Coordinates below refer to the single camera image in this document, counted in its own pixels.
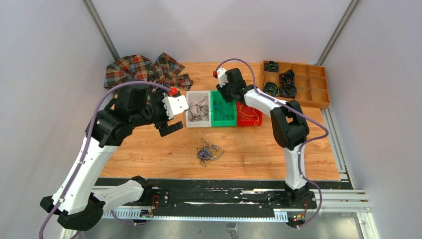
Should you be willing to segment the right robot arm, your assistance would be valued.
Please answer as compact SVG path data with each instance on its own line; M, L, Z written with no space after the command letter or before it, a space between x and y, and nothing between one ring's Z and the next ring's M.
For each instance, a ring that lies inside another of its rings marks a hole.
M304 179L304 142L309 134L306 120L300 117L302 109L295 100L284 101L274 98L255 85L247 85L238 68L219 68L213 72L218 80L216 89L223 99L252 107L271 119L273 136L284 150L286 165L284 199L288 206L298 207L303 203L309 186Z

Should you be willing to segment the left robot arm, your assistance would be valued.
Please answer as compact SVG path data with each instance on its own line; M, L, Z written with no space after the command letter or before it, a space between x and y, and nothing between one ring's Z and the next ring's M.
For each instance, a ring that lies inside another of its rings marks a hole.
M76 231L90 230L104 214L127 203L154 207L153 186L141 176L99 193L93 192L93 187L108 160L135 128L154 125L161 136L167 136L183 128L181 122L169 121L187 109L187 98L177 89L149 85L120 88L116 98L96 110L71 171L58 191L44 197L40 206L49 215L57 215L63 228Z

